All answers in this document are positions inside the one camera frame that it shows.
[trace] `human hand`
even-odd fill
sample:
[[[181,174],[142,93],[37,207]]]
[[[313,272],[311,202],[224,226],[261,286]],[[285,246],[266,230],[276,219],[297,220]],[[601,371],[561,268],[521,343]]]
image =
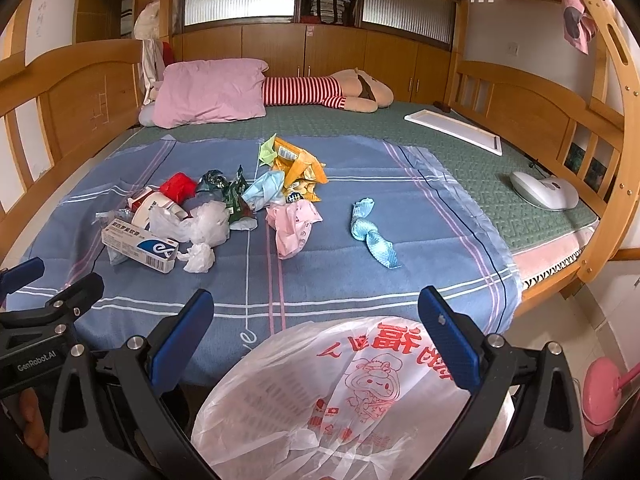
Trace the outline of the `human hand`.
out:
[[[49,452],[49,437],[44,430],[44,422],[38,405],[38,396],[33,388],[21,391],[20,414],[26,422],[24,427],[24,443],[33,449],[40,458],[44,458]]]

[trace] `plush toy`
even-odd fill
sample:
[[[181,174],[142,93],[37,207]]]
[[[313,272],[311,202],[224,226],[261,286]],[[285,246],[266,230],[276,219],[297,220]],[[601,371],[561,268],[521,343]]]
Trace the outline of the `plush toy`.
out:
[[[394,101],[385,84],[362,70],[340,70],[325,77],[266,77],[265,106],[324,105],[351,112],[375,112]]]

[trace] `striped fabric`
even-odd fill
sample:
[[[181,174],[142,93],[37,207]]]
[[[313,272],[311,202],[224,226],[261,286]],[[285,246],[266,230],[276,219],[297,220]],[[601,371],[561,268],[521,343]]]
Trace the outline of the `striped fabric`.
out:
[[[262,85],[265,106],[324,105],[344,108],[340,83],[333,77],[266,77]]]

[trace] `bolt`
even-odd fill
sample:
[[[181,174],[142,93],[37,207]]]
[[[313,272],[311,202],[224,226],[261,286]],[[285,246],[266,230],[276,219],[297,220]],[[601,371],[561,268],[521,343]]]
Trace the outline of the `bolt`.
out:
[[[138,350],[143,347],[145,344],[145,339],[142,336],[135,335],[130,337],[127,341],[127,348],[130,350]]]
[[[560,346],[560,343],[556,343],[555,341],[547,344],[546,347],[549,348],[549,351],[553,355],[560,355],[562,353],[562,347]]]
[[[504,338],[499,334],[489,334],[486,340],[494,348],[502,348],[504,346]]]
[[[84,345],[77,344],[71,347],[71,355],[73,357],[80,357],[84,353]]]

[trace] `pink fan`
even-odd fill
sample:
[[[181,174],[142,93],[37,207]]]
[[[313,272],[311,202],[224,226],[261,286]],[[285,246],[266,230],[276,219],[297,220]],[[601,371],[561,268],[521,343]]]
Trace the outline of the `pink fan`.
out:
[[[591,363],[582,391],[582,415],[587,433],[597,436],[613,426],[622,400],[622,388],[638,374],[640,363],[624,375],[608,357],[600,357]]]

